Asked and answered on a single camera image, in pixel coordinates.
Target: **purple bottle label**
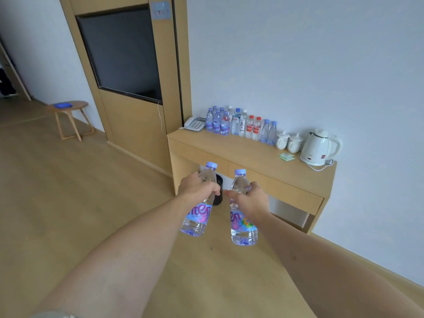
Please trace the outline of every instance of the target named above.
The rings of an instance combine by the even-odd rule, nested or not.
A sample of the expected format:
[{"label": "purple bottle label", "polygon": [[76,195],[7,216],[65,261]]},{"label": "purple bottle label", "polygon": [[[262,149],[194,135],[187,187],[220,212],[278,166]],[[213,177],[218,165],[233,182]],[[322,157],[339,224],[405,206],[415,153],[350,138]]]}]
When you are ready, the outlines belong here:
[{"label": "purple bottle label", "polygon": [[227,136],[230,133],[230,126],[221,124],[221,135]]},{"label": "purple bottle label", "polygon": [[205,127],[207,131],[213,131],[213,124],[211,122],[206,122]]},{"label": "purple bottle label", "polygon": [[240,231],[240,232],[249,232],[256,230],[256,226],[247,221],[244,217],[244,214],[238,211],[230,212],[231,218],[231,229]]},{"label": "purple bottle label", "polygon": [[220,134],[221,133],[221,123],[214,122],[213,123],[213,131],[215,132],[215,134]]},{"label": "purple bottle label", "polygon": [[208,222],[211,209],[212,205],[200,203],[188,212],[186,219],[206,224]]}]

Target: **light switch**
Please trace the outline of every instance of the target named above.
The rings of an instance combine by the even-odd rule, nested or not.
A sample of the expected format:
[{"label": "light switch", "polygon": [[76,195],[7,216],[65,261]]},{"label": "light switch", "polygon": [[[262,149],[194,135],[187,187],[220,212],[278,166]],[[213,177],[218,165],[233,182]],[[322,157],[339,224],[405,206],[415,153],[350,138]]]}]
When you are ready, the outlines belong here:
[{"label": "light switch", "polygon": [[152,13],[153,20],[170,20],[171,19],[171,7],[168,1],[151,2],[150,10]]}]

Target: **white cable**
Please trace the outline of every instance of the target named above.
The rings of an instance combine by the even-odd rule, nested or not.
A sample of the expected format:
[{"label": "white cable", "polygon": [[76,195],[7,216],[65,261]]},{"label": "white cable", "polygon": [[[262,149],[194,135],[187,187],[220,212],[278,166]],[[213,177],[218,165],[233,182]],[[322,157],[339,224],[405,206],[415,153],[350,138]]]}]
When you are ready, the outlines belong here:
[{"label": "white cable", "polygon": [[159,118],[160,118],[160,131],[163,134],[163,130],[162,130],[162,117],[160,115],[160,110],[159,110],[159,104],[156,104],[158,106],[158,114],[159,114]]},{"label": "white cable", "polygon": [[308,165],[310,168],[312,168],[314,171],[317,171],[317,172],[320,172],[320,171],[322,171],[322,170],[325,170],[328,166],[332,166],[333,164],[334,164],[334,160],[332,160],[332,159],[329,159],[329,160],[326,160],[325,161],[325,166],[323,167],[323,168],[320,168],[319,170],[317,170],[317,169],[315,169],[315,168],[313,168],[312,167],[312,165],[309,165],[308,163],[305,163],[306,165]]}]

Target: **telephone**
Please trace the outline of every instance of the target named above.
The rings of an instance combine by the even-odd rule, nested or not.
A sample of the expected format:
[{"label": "telephone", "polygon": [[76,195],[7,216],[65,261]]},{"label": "telephone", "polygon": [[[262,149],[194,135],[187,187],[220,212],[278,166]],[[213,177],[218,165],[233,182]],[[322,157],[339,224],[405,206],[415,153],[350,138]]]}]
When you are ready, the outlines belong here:
[{"label": "telephone", "polygon": [[184,123],[183,128],[190,131],[201,131],[203,128],[205,128],[205,124],[206,119],[193,116],[187,119],[187,122]]}]

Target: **electric kettle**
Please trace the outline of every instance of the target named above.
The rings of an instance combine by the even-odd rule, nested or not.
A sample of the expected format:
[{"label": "electric kettle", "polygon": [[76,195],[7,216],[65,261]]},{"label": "electric kettle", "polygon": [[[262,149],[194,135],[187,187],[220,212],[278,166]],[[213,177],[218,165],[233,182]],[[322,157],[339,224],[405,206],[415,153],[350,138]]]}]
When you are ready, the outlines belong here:
[{"label": "electric kettle", "polygon": [[[334,144],[337,144],[336,150],[333,154],[330,154]],[[323,129],[315,129],[313,133],[309,133],[299,159],[308,165],[322,166],[326,160],[332,159],[339,154],[342,147],[343,143],[339,138],[329,135]]]}]

